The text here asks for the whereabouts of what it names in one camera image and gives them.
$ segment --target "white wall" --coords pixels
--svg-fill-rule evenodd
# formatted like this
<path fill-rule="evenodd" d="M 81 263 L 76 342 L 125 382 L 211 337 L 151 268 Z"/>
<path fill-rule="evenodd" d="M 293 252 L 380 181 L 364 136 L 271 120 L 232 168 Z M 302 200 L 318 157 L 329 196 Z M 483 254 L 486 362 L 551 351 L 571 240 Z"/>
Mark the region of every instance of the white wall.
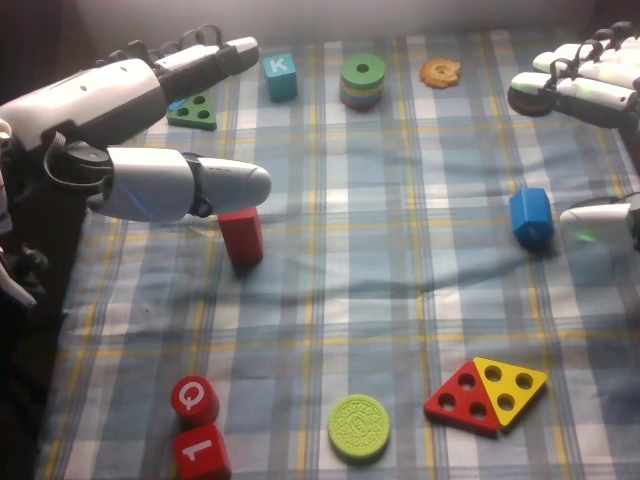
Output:
<path fill-rule="evenodd" d="M 75 0 L 99 54 L 141 39 L 158 47 L 203 23 L 262 44 L 426 31 L 580 25 L 594 0 Z"/>

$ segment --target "pretzel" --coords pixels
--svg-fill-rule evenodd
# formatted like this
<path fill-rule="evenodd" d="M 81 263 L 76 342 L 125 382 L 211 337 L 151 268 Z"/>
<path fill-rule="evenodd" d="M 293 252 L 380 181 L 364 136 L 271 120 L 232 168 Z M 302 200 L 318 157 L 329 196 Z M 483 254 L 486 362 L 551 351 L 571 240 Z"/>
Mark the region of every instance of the pretzel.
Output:
<path fill-rule="evenodd" d="M 420 79 L 432 88 L 447 88 L 458 84 L 460 64 L 446 58 L 426 62 L 420 69 Z"/>

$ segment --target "red cube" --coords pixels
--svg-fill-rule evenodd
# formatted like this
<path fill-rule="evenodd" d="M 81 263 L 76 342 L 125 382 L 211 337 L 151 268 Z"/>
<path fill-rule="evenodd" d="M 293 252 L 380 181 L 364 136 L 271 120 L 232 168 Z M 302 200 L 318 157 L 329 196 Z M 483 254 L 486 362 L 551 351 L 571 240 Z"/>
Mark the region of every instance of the red cube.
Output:
<path fill-rule="evenodd" d="M 262 260 L 262 228 L 255 207 L 218 215 L 218 225 L 231 263 L 248 265 Z"/>
<path fill-rule="evenodd" d="M 206 378 L 184 377 L 171 392 L 171 406 L 180 417 L 183 430 L 213 423 L 220 412 L 220 400 Z"/>
<path fill-rule="evenodd" d="M 173 439 L 181 480 L 229 480 L 231 467 L 224 439 L 211 423 Z"/>

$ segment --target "green triangular block with holes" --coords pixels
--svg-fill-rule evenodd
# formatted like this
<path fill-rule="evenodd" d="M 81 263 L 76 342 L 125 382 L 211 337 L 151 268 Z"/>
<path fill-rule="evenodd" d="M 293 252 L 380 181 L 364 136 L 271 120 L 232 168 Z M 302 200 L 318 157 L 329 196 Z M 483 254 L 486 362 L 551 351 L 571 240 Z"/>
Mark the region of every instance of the green triangular block with holes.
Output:
<path fill-rule="evenodd" d="M 194 95 L 174 111 L 167 111 L 169 125 L 176 127 L 199 128 L 200 130 L 215 130 L 216 112 L 209 92 Z"/>

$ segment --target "tablecloth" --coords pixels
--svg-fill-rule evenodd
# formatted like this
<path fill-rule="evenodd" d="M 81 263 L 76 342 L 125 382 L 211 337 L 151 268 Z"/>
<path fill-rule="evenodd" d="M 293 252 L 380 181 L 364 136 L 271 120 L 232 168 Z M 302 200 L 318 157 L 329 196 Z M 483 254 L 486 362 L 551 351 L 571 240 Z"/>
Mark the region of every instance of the tablecloth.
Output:
<path fill-rule="evenodd" d="M 89 214 L 38 478 L 175 478 L 170 406 L 187 374 L 212 382 L 235 480 L 640 478 L 640 292 L 554 237 L 523 250 L 509 198 L 543 187 L 554 216 L 638 178 L 617 134 L 511 111 L 511 78 L 570 38 L 504 31 L 274 47 L 298 97 L 271 103 L 256 66 L 211 92 L 218 130 L 154 125 L 129 145 L 255 162 L 264 260 L 238 275 L 216 219 L 143 224 Z M 371 112 L 338 99 L 344 59 L 387 65 Z M 420 82 L 427 58 L 460 84 Z M 487 439 L 425 420 L 425 399 L 465 360 L 542 370 L 547 392 Z M 390 444 L 348 467 L 327 438 L 347 394 L 378 399 Z"/>

